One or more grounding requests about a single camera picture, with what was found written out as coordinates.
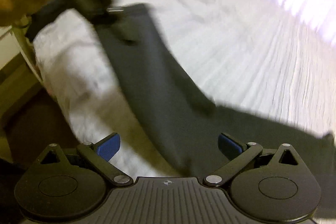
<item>brown floor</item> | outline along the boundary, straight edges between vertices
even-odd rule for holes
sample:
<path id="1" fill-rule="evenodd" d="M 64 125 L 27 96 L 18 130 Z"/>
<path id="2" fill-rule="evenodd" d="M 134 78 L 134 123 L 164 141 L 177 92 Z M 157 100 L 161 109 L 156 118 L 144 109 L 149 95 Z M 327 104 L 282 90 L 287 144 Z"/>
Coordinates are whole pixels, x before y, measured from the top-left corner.
<path id="1" fill-rule="evenodd" d="M 53 99 L 41 90 L 5 127 L 15 163 L 29 167 L 50 143 L 75 148 L 78 141 Z"/>

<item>white blanket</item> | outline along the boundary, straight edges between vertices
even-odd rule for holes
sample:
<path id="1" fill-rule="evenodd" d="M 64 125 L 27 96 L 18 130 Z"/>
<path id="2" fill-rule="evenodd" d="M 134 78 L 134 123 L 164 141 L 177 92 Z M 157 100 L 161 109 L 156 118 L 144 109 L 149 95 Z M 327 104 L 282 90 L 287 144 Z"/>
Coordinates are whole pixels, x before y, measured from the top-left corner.
<path id="1" fill-rule="evenodd" d="M 167 47 L 217 103 L 319 137 L 336 129 L 335 50 L 268 0 L 115 3 L 148 3 Z M 118 132 L 117 168 L 133 178 L 177 175 L 141 129 L 92 27 L 76 11 L 44 28 L 34 46 L 45 83 L 81 142 Z"/>

